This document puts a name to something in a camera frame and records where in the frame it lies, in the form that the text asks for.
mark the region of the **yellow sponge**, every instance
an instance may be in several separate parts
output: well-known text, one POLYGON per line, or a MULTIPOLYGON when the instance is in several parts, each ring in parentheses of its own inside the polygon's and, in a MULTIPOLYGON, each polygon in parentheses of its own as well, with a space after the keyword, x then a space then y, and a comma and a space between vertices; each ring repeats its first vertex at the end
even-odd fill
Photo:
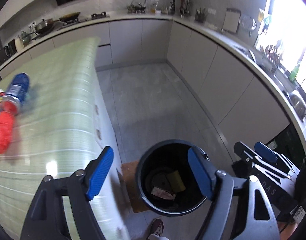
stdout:
POLYGON ((178 193, 178 192, 186 190, 186 187, 184 186, 184 183, 178 171, 174 171, 170 174, 167 174, 166 177, 169 183, 171 184, 171 187, 174 193, 178 193))

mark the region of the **sticker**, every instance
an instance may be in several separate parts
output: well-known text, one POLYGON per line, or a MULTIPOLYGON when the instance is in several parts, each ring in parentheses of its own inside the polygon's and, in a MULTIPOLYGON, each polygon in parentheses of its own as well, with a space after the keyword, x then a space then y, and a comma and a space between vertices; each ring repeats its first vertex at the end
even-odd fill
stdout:
POLYGON ((304 210, 304 208, 302 206, 299 207, 299 209, 296 211, 295 215, 294 215, 294 220, 297 224, 299 224, 302 219, 304 218, 306 212, 304 210))
POLYGON ((269 144, 267 145, 267 147, 268 147, 269 149, 271 149, 271 150, 276 149, 276 148, 277 148, 277 143, 276 143, 276 141, 275 141, 275 140, 272 141, 271 143, 269 143, 269 144))
POLYGON ((7 94, 11 95, 11 96, 18 96, 20 90, 21 90, 21 86, 19 85, 10 85, 9 89, 7 90, 7 94))

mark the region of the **utensil holder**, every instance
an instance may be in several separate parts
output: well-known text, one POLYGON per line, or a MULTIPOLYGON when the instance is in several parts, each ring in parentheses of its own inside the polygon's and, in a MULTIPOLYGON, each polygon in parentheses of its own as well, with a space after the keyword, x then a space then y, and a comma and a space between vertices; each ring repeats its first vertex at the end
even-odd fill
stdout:
POLYGON ((195 14, 195 21, 200 22, 200 23, 204 23, 206 21, 206 14, 195 14))

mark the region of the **shoe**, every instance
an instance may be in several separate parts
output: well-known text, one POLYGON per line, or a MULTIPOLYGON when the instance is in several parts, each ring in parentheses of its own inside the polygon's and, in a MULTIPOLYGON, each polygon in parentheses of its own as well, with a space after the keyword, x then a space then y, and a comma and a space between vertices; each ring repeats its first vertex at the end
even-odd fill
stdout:
POLYGON ((150 235, 157 235, 157 236, 162 236, 164 231, 164 223, 161 219, 155 218, 152 222, 151 228, 150 228, 150 235))

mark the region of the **baseboard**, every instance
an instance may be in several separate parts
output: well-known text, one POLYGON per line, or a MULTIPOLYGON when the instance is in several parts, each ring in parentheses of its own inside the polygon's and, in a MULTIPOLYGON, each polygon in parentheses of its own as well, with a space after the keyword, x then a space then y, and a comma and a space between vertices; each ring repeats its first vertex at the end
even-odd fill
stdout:
POLYGON ((208 116, 208 118, 210 119, 212 125, 215 127, 215 130, 218 132, 226 150, 228 151, 228 154, 230 155, 231 159, 233 162, 238 161, 238 159, 236 158, 236 154, 232 151, 232 148, 230 147, 228 141, 226 140, 223 132, 220 130, 219 126, 215 123, 215 120, 213 119, 211 113, 207 110, 206 106, 204 105, 204 103, 200 100, 199 96, 195 93, 195 91, 193 90, 193 88, 187 83, 187 81, 185 80, 185 78, 181 75, 181 73, 172 65, 171 62, 169 62, 167 60, 167 64, 174 70, 174 72, 179 76, 179 78, 183 81, 183 83, 187 86, 187 88, 189 89, 189 91, 192 93, 192 95, 195 97, 195 99, 197 100, 197 102, 200 104, 200 106, 202 107, 203 111, 205 112, 205 114, 208 116))
POLYGON ((120 67, 128 67, 128 66, 134 66, 134 65, 141 65, 141 64, 154 64, 154 63, 166 63, 167 60, 165 58, 162 59, 145 59, 145 60, 136 60, 136 61, 128 61, 123 63, 115 63, 100 67, 95 67, 95 70, 102 71, 102 70, 108 70, 113 68, 120 68, 120 67))

